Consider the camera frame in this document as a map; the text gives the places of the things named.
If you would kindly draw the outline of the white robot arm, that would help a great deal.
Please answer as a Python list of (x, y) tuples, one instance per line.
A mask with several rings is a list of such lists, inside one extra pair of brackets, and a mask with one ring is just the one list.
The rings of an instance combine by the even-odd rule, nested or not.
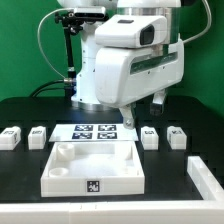
[(67, 11), (55, 17), (65, 37), (81, 35), (82, 67), (72, 103), (85, 110), (120, 110), (123, 125), (135, 126), (135, 102), (153, 97), (160, 115), (166, 89), (181, 81), (184, 43), (179, 36), (181, 0), (57, 0)]

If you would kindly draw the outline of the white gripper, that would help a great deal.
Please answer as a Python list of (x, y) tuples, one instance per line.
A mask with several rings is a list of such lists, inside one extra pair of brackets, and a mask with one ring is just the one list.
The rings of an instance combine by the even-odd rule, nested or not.
[(160, 116), (166, 100), (164, 88), (180, 82), (183, 77), (183, 41), (179, 39), (177, 43), (170, 44), (166, 54), (162, 50), (162, 47), (103, 47), (97, 53), (96, 97), (103, 105), (121, 107), (123, 126), (126, 129), (132, 130), (135, 127), (135, 106), (130, 103), (156, 92), (150, 103), (150, 114)]

